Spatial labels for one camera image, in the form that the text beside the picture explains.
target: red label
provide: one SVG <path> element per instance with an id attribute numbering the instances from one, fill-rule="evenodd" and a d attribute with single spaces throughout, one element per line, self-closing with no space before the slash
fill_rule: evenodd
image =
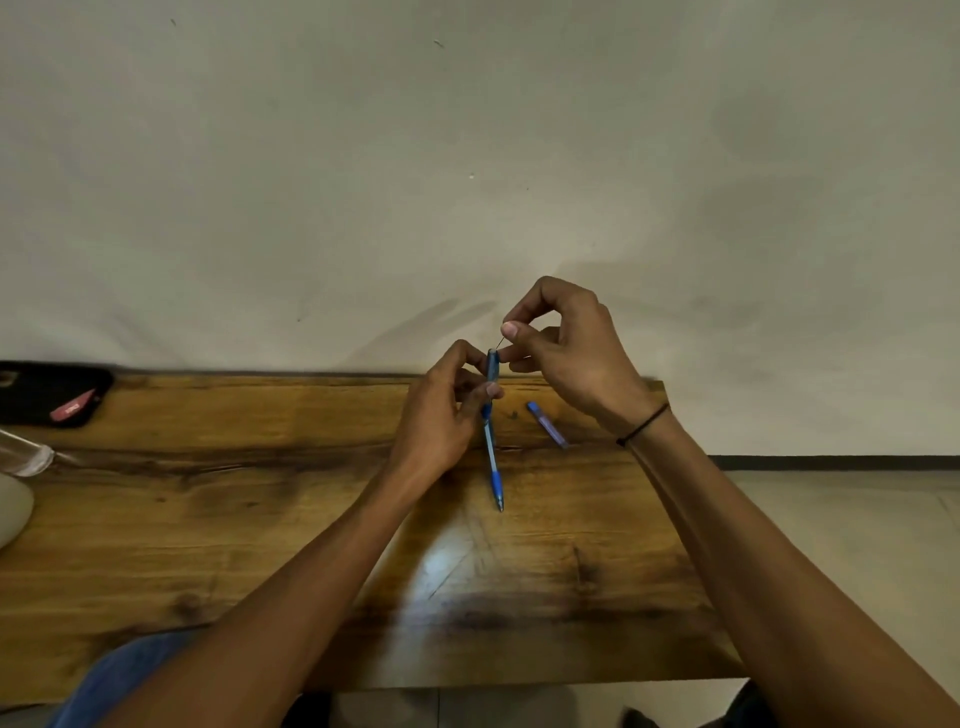
<path id="1" fill-rule="evenodd" d="M 57 409 L 50 413 L 50 419 L 55 423 L 61 423 L 68 417 L 73 417 L 86 406 L 86 403 L 90 401 L 91 397 L 93 397 L 92 389 L 84 392 L 79 397 L 69 401 L 67 404 L 61 404 Z"/>

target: left hand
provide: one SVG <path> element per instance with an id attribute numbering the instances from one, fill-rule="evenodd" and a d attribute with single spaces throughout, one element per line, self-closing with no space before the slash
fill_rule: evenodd
<path id="1" fill-rule="evenodd" d="M 464 369 L 464 364 L 487 371 L 487 356 L 460 339 L 410 385 L 403 404 L 387 468 L 411 478 L 418 496 L 467 451 L 483 405 L 503 397 L 499 384 Z"/>

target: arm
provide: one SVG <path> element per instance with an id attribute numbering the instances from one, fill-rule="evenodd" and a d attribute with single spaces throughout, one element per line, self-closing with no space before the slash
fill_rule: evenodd
<path id="1" fill-rule="evenodd" d="M 483 404 L 503 396 L 465 362 L 486 369 L 458 341 L 411 385 L 387 464 L 343 516 L 101 725 L 279 725 L 404 517 L 463 455 Z"/>
<path id="2" fill-rule="evenodd" d="M 559 328 L 529 326 L 546 310 Z M 590 291 L 541 279 L 501 352 L 623 436 L 657 408 Z M 960 725 L 960 707 L 710 461 L 669 411 L 630 443 L 750 675 L 784 725 Z"/>

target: hand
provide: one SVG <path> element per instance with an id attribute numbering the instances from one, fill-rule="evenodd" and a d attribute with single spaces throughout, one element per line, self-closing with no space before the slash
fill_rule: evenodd
<path id="1" fill-rule="evenodd" d="M 410 385 L 403 404 L 387 468 L 411 479 L 419 488 L 417 497 L 467 451 L 483 405 L 503 397 L 499 384 L 464 364 L 487 371 L 487 356 L 461 339 Z"/>
<path id="2" fill-rule="evenodd" d="M 530 322 L 559 311 L 559 327 L 537 331 Z M 596 294 L 545 276 L 503 317 L 512 346 L 500 361 L 513 372 L 543 372 L 557 393 L 608 432 L 622 437 L 656 411 L 649 388 L 616 335 L 610 311 Z"/>

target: blue jeans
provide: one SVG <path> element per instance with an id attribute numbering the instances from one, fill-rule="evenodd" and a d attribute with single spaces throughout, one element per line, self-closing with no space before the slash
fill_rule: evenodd
<path id="1" fill-rule="evenodd" d="M 136 690 L 140 683 L 183 649 L 196 630 L 141 637 L 100 658 L 67 698 L 47 728 L 87 728 Z"/>

